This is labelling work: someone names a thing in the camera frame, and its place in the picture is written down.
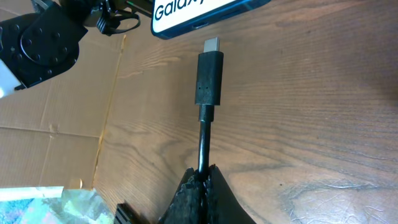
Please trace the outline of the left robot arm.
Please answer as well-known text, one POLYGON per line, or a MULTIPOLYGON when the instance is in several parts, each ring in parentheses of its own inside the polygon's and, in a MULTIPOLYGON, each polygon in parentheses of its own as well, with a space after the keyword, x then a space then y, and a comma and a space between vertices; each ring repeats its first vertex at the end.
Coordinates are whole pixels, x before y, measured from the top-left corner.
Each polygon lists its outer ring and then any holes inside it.
POLYGON ((123 34, 121 22, 152 16, 150 0, 33 0, 34 12, 1 22, 1 97, 71 69, 88 28, 123 34))

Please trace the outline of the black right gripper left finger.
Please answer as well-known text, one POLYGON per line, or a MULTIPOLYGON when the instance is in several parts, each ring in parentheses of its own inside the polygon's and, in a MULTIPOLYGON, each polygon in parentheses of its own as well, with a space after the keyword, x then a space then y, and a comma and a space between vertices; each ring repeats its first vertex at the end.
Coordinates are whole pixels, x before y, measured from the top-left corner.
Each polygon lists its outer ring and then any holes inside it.
POLYGON ((159 218, 161 224, 199 224, 203 215, 203 184, 198 180, 196 170, 188 168, 174 194, 174 197, 159 218))

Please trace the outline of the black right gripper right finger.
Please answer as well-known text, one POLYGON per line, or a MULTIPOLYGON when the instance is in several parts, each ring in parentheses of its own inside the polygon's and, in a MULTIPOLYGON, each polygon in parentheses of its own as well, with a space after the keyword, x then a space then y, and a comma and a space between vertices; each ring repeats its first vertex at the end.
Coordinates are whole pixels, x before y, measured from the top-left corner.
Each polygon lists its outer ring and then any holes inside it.
POLYGON ((215 164, 209 167, 205 189, 206 223, 256 224, 239 204, 220 169, 215 164))

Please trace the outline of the blue Galaxy smartphone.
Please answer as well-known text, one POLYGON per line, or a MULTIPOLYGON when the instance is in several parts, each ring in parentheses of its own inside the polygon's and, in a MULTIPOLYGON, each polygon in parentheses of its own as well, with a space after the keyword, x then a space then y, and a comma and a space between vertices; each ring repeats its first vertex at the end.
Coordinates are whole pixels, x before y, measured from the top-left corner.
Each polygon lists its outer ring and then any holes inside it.
POLYGON ((193 30, 237 16, 271 0, 155 0, 151 32, 172 39, 193 30))

